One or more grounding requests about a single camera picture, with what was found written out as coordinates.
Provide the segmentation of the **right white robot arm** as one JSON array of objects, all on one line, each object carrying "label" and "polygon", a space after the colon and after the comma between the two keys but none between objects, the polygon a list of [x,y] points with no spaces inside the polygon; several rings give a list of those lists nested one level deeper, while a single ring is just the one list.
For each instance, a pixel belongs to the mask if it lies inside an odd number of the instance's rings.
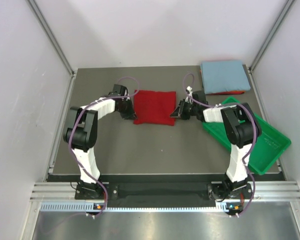
[{"label": "right white robot arm", "polygon": [[189,120],[196,117],[202,123],[221,123],[230,142],[230,161],[222,181],[221,192],[235,198],[247,186],[250,154],[262,134],[259,122],[247,103],[208,105],[203,90],[193,91],[190,86],[170,118]]}]

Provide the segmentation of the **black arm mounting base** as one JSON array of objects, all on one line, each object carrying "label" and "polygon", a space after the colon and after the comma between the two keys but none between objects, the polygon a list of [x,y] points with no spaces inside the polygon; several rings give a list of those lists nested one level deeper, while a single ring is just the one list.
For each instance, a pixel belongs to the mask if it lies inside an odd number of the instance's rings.
[{"label": "black arm mounting base", "polygon": [[105,200],[108,207],[211,207],[213,203],[249,200],[252,186],[222,193],[224,174],[104,174],[104,193],[96,198],[75,190],[76,200]]}]

